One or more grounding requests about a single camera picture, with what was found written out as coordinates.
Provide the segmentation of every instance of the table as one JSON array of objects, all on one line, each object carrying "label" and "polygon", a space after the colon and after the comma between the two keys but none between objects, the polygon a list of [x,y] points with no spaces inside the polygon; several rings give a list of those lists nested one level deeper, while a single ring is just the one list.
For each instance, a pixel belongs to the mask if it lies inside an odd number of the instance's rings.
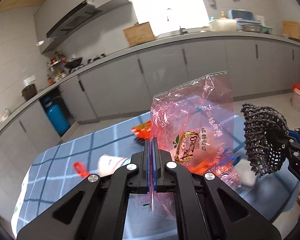
[{"label": "table", "polygon": [[[98,160],[104,155],[131,157],[143,147],[134,141],[131,127],[150,120],[150,113],[131,118],[95,133],[63,143],[37,156],[22,183],[11,226],[20,229],[41,214],[71,188],[82,181],[72,164],[80,161],[91,173],[98,173]],[[234,152],[244,155],[243,119],[234,116]],[[288,171],[288,162],[280,171],[258,178],[252,188],[236,192],[265,218],[274,220],[286,207],[291,208],[298,194],[299,181]],[[178,239],[175,220],[149,214],[140,202],[144,195],[130,194],[123,239]]]}]

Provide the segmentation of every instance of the transparent plastic bag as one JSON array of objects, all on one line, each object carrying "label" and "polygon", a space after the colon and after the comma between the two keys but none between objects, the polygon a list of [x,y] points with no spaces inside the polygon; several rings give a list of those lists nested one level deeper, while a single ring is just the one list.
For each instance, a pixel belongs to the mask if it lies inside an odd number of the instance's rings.
[{"label": "transparent plastic bag", "polygon": [[[151,138],[159,149],[199,175],[214,172],[228,186],[240,187],[233,156],[233,97],[227,72],[213,73],[154,96]],[[149,212],[174,219],[172,195],[150,187]]]},{"label": "transparent plastic bag", "polygon": [[232,164],[217,166],[208,170],[218,176],[224,183],[232,189],[241,187],[241,182],[237,170]]}]

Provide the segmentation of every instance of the floor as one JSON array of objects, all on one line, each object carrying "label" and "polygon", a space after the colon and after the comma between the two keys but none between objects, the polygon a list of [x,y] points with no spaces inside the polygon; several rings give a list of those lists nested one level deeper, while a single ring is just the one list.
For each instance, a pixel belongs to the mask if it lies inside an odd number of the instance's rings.
[{"label": "floor", "polygon": [[[291,96],[292,94],[289,93],[234,102],[234,113],[237,115],[242,115],[242,113],[240,113],[240,109],[242,107],[242,104],[245,102],[249,102],[257,106],[272,106],[278,112],[284,115],[284,117],[287,119],[288,127],[290,129],[300,128],[300,113],[292,108],[290,104]],[[104,129],[116,123],[123,122],[127,119],[129,118],[120,118],[101,121],[98,123],[80,125],[79,128],[71,135],[69,140],[73,140],[75,138],[90,134],[94,131]],[[300,207],[297,203],[295,203],[292,210],[282,213],[274,222],[274,225],[280,231],[282,238],[287,236],[287,234],[293,229],[298,221],[299,214]]]}]

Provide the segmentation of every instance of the black mesh scrubber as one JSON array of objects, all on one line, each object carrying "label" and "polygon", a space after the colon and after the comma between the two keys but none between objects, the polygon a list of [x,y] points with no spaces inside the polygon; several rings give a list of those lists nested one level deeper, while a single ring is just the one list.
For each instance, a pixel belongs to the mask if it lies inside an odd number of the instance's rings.
[{"label": "black mesh scrubber", "polygon": [[255,106],[244,103],[241,112],[245,118],[246,155],[252,166],[251,170],[259,176],[280,170],[285,156],[281,149],[274,149],[266,140],[267,131],[287,134],[288,126],[285,117],[270,106]]}]

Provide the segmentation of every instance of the bright light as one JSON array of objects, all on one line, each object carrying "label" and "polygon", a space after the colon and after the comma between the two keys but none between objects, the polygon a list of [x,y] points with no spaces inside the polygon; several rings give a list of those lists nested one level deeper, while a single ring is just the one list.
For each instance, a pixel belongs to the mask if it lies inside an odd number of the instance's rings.
[{"label": "bright light", "polygon": [[138,22],[150,22],[154,35],[208,25],[203,0],[132,0]]},{"label": "bright light", "polygon": [[39,41],[38,43],[37,43],[37,46],[40,46],[40,45],[42,45],[44,43],[44,41]]}]

